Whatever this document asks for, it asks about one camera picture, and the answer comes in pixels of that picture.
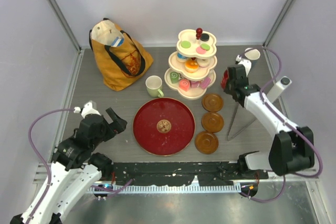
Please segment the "red mug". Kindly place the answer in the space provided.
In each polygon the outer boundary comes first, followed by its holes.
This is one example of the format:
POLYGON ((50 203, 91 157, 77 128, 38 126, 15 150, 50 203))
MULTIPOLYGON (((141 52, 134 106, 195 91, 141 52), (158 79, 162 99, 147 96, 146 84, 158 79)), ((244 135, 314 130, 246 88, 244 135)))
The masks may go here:
POLYGON ((221 87, 224 90, 226 88, 226 84, 228 81, 228 70, 226 69, 223 74, 223 78, 221 80, 221 87))

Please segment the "metal serving tongs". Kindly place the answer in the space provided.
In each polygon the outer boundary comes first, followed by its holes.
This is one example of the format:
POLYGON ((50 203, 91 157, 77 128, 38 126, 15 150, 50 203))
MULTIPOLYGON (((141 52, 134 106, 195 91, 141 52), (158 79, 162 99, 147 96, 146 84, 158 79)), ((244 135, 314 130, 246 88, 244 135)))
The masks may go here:
POLYGON ((243 108, 238 102, 227 132, 227 140, 231 141, 256 121, 256 117, 243 108))

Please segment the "pink layered cake slice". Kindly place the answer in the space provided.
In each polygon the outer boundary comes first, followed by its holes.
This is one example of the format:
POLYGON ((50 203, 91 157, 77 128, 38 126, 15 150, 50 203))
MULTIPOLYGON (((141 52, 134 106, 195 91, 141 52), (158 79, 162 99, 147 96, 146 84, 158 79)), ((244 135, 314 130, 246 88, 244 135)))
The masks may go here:
POLYGON ((209 84, 211 83, 211 78, 210 77, 206 77, 201 83, 200 83, 200 87, 204 90, 207 89, 207 87, 209 86, 209 84))

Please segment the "grey blue mug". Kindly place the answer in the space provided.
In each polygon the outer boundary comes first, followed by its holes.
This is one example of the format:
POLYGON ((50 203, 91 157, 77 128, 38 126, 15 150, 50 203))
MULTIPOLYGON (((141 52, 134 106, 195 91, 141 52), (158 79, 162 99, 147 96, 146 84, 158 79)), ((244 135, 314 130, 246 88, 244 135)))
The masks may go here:
POLYGON ((260 51, 255 48, 246 48, 244 55, 251 62, 251 67, 254 68, 260 58, 260 51))

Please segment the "white frosted donut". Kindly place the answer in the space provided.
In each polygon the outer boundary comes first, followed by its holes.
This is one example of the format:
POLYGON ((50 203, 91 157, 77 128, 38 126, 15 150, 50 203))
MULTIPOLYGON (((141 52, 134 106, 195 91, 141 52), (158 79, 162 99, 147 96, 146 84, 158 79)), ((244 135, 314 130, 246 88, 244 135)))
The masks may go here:
POLYGON ((209 66, 210 60, 209 59, 197 59, 197 63, 201 68, 206 68, 209 66))

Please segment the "magenta swirl roll cake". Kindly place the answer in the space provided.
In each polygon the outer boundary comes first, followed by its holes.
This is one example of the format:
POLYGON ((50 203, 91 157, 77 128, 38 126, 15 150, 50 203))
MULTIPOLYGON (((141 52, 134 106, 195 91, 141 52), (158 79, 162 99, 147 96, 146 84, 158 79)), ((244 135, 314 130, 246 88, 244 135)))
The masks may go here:
POLYGON ((191 88, 198 88, 200 86, 200 81, 190 81, 191 88))

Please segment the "orange glazed donut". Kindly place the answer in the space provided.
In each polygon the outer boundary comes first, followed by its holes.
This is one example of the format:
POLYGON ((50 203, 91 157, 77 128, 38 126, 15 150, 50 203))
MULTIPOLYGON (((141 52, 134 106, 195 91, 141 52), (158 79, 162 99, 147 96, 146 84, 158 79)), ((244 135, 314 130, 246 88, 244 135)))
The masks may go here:
POLYGON ((187 72, 194 73, 199 69, 199 65, 196 60, 187 60, 184 62, 184 68, 187 72))

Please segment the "small green macaron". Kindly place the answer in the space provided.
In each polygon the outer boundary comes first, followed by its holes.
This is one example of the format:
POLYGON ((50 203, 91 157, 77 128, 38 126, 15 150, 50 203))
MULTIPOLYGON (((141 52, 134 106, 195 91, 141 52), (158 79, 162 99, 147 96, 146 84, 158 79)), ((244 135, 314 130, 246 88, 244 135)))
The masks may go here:
POLYGON ((200 47, 206 51, 210 50, 210 46, 208 44, 201 44, 200 47))

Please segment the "pink macaron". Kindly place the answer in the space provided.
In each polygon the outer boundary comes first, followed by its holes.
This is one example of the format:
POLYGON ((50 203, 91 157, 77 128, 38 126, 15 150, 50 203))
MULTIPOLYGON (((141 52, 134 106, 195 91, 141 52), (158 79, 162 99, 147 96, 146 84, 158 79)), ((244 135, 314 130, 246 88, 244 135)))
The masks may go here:
POLYGON ((196 52, 197 52, 198 54, 205 54, 205 53, 206 53, 206 50, 203 49, 203 48, 201 48, 201 47, 197 47, 197 48, 196 48, 196 52))

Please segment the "salmon pink swirl roll cake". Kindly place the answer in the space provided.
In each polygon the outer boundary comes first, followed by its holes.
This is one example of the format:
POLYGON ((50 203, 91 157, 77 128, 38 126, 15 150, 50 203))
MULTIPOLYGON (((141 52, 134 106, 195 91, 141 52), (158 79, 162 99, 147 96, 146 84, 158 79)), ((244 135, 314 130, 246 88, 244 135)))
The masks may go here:
POLYGON ((190 81, 187 79, 181 79, 179 81, 179 88, 185 92, 187 92, 190 89, 190 81))

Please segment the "light green mug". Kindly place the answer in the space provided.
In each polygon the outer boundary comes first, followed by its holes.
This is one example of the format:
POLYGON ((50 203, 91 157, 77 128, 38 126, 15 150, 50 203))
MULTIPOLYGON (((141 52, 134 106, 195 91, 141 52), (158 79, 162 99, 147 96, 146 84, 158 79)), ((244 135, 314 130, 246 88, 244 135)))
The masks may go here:
POLYGON ((146 89, 148 94, 153 98, 163 98, 162 79, 159 76, 149 76, 146 81, 146 89))

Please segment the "black sandwich cookie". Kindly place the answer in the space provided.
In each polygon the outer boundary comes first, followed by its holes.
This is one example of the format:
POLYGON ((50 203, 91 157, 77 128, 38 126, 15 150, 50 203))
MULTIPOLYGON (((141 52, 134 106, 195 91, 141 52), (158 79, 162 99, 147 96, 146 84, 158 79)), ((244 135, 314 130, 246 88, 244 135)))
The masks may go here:
POLYGON ((200 37, 201 41, 209 41, 209 34, 202 33, 200 37))

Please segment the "blue frosted donut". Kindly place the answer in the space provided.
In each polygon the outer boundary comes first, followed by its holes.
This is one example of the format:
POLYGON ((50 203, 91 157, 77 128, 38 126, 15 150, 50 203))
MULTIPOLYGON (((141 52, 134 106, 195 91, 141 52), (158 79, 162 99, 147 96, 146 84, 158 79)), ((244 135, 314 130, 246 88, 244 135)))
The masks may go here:
POLYGON ((177 59, 177 61, 184 63, 187 60, 187 57, 178 53, 177 56, 176 56, 176 59, 177 59))

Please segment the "large green macaron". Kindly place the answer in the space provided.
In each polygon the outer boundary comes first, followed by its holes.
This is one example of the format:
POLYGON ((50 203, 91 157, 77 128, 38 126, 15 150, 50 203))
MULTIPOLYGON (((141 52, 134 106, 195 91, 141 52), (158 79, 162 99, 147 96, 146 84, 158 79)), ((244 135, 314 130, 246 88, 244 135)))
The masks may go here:
POLYGON ((187 48, 190 48, 190 47, 191 47, 191 43, 190 43, 189 41, 187 41, 187 40, 183 40, 183 41, 181 41, 180 46, 181 46, 182 48, 187 49, 187 48))

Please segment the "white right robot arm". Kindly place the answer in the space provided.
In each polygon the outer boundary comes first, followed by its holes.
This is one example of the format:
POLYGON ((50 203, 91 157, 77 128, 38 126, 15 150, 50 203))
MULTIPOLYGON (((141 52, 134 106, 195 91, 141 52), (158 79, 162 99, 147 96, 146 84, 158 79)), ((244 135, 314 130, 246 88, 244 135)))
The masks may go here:
POLYGON ((245 108, 273 138, 267 164, 277 175, 293 174, 314 167, 313 132, 287 119, 261 92, 250 84, 243 65, 231 65, 224 72, 224 92, 245 108))

